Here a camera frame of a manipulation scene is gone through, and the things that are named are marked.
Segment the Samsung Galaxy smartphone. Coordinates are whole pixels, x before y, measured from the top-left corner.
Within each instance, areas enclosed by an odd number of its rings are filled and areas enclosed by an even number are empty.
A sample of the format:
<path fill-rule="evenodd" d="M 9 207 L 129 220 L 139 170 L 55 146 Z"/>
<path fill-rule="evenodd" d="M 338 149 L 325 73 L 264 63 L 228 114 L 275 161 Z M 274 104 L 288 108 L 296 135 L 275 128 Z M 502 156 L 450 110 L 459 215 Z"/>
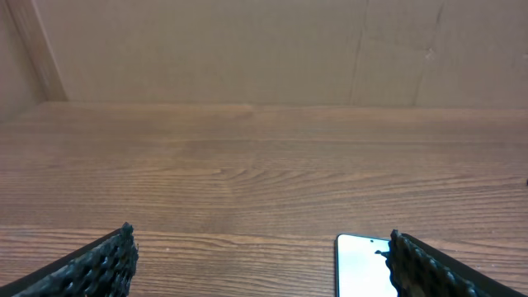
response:
<path fill-rule="evenodd" d="M 336 297 L 397 297 L 382 252 L 389 240 L 340 233 L 335 240 Z"/>

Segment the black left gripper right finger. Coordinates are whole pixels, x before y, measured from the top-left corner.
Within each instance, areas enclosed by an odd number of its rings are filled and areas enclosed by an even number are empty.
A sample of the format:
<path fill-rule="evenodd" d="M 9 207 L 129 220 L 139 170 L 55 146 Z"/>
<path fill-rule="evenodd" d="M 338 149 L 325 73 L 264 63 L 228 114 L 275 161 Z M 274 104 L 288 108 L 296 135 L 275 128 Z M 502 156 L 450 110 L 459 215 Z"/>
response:
<path fill-rule="evenodd" d="M 376 253 L 398 297 L 527 297 L 396 229 Z"/>

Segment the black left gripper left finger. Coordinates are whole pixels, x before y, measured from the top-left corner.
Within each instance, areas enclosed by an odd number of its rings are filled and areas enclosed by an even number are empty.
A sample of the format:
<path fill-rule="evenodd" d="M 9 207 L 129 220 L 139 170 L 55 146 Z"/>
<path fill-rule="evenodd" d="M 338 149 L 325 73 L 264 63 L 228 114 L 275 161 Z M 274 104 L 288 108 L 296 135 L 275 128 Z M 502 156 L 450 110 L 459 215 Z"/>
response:
<path fill-rule="evenodd" d="M 1 287 L 6 297 L 127 297 L 139 260 L 134 228 L 119 229 Z"/>

